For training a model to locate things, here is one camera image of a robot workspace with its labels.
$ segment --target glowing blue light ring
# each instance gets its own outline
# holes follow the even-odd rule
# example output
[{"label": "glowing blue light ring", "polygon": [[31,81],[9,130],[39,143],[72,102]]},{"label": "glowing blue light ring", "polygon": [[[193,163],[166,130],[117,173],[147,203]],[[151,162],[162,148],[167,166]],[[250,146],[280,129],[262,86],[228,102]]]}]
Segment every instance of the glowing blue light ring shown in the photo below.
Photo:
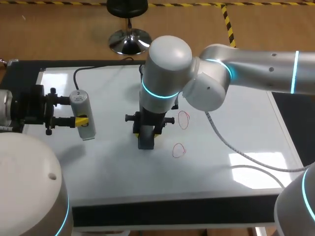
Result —
[{"label": "glowing blue light ring", "polygon": [[158,97],[158,98],[167,99],[167,98],[175,97],[175,96],[177,96],[177,95],[179,94],[179,92],[177,92],[176,94],[173,94],[173,95],[170,95],[170,96],[159,96],[159,95],[156,95],[156,94],[150,92],[150,91],[145,87],[145,85],[144,85],[144,83],[143,83],[143,80],[142,80],[142,86],[143,86],[143,88],[145,89],[145,91],[148,92],[148,94],[150,94],[150,95],[152,95],[152,96],[154,96],[154,97]]},{"label": "glowing blue light ring", "polygon": [[295,90],[296,72],[297,72],[297,62],[298,62],[298,59],[299,59],[299,51],[296,51],[296,52],[295,52],[295,58],[294,58],[292,82],[291,82],[291,93],[294,93],[294,90]]},{"label": "glowing blue light ring", "polygon": [[315,221],[315,214],[314,212],[312,211],[312,208],[309,204],[309,201],[307,200],[307,197],[306,197],[306,192],[305,192],[305,176],[306,176],[306,173],[309,169],[307,169],[303,175],[303,179],[302,179],[302,194],[303,194],[303,198],[304,198],[304,202],[305,202],[305,205],[306,205],[306,208],[307,210],[309,211],[311,217],[313,218],[313,220]]},{"label": "glowing blue light ring", "polygon": [[66,215],[65,215],[65,218],[64,218],[63,224],[61,225],[60,229],[58,230],[58,232],[56,233],[56,235],[55,235],[55,236],[58,236],[58,235],[60,234],[61,230],[63,229],[64,224],[65,224],[65,222],[67,221],[68,214],[69,214],[69,196],[68,196],[68,209],[67,209],[67,213],[66,213]]},{"label": "glowing blue light ring", "polygon": [[213,61],[213,62],[219,63],[220,65],[223,65],[223,66],[227,69],[227,71],[228,71],[228,73],[230,74],[231,79],[232,79],[232,72],[231,72],[230,68],[228,68],[227,65],[224,64],[222,61],[217,60],[217,59],[206,59],[206,60],[207,60],[207,61]]}]

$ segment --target white cylinder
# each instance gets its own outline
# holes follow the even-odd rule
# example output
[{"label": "white cylinder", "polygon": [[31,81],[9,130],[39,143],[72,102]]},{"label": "white cylinder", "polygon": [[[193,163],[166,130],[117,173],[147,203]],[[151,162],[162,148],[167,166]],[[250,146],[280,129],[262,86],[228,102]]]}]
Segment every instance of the white cylinder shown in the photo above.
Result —
[{"label": "white cylinder", "polygon": [[51,149],[17,133],[1,133],[0,145],[0,235],[71,235],[69,198]]},{"label": "white cylinder", "polygon": [[278,196],[275,222],[280,236],[315,235],[315,165]]},{"label": "white cylinder", "polygon": [[192,53],[185,41],[169,35],[155,39],[144,66],[140,105],[152,113],[170,110],[192,70]]}]

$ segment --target black chair seat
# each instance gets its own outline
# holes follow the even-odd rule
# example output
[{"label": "black chair seat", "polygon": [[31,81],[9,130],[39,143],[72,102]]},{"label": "black chair seat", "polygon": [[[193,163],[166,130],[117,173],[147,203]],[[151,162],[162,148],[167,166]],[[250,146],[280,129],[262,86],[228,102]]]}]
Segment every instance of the black chair seat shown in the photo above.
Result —
[{"label": "black chair seat", "polygon": [[107,0],[107,10],[120,18],[133,18],[148,10],[148,0]]}]

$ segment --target white cable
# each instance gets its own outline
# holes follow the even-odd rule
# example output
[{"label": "white cable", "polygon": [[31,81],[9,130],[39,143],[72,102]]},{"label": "white cable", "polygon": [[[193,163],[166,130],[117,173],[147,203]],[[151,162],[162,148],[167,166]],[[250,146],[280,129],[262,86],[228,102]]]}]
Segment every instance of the white cable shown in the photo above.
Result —
[{"label": "white cable", "polygon": [[213,123],[213,120],[212,120],[212,118],[211,118],[209,112],[205,112],[205,113],[206,113],[206,115],[207,115],[207,118],[208,118],[208,120],[209,120],[209,122],[210,122],[210,124],[211,124],[211,126],[212,126],[212,128],[213,128],[213,130],[214,130],[214,132],[216,133],[216,135],[219,137],[219,139],[221,139],[221,141],[222,141],[225,145],[227,145],[230,149],[232,149],[232,150],[235,151],[236,153],[240,154],[241,156],[245,157],[246,159],[248,159],[248,160],[250,160],[250,161],[252,161],[252,162],[254,162],[254,163],[256,163],[256,164],[258,164],[258,165],[260,165],[260,166],[266,167],[266,168],[268,168],[268,169],[270,169],[270,170],[274,170],[274,171],[289,172],[289,173],[290,173],[290,172],[301,172],[301,171],[305,171],[305,170],[307,170],[307,169],[313,164],[313,163],[312,163],[312,164],[310,164],[310,165],[308,165],[308,166],[305,166],[305,167],[299,168],[299,169],[281,169],[281,168],[277,168],[277,167],[273,167],[273,166],[268,166],[268,165],[266,165],[266,164],[264,164],[264,163],[262,163],[262,162],[259,162],[259,161],[255,160],[255,159],[251,158],[250,156],[246,155],[245,153],[239,151],[238,149],[236,149],[235,147],[233,147],[231,144],[229,144],[229,143],[224,139],[224,137],[222,137],[222,135],[219,133],[218,129],[216,128],[215,124]]},{"label": "white cable", "polygon": [[278,185],[280,185],[280,187],[282,189],[285,189],[285,186],[281,183],[281,181],[275,177],[273,174],[271,174],[270,172],[260,168],[260,167],[257,167],[257,166],[249,166],[249,165],[236,165],[236,166],[231,166],[231,169],[237,169],[237,168],[249,168],[249,169],[253,169],[253,170],[257,170],[257,171],[261,171],[263,173],[265,173],[266,175],[270,176],[271,178],[273,178],[277,183]]}]

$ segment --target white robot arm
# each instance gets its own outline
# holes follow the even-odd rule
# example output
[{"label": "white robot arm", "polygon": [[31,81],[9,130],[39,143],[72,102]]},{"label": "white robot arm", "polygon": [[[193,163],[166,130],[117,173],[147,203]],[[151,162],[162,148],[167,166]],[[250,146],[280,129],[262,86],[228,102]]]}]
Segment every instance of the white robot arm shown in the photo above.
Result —
[{"label": "white robot arm", "polygon": [[[140,105],[152,113],[170,110],[181,91],[194,108],[216,110],[230,85],[315,94],[315,53],[244,51],[214,44],[192,58],[183,40],[162,36],[149,48],[142,84]],[[312,165],[279,195],[279,236],[315,235],[314,178]]]},{"label": "white robot arm", "polygon": [[194,108],[209,112],[222,105],[230,85],[315,94],[314,65],[315,53],[245,51],[221,44],[193,58],[183,40],[162,36],[149,48],[143,85],[150,93],[141,94],[140,104],[153,113],[168,111],[173,95],[183,92]]}]

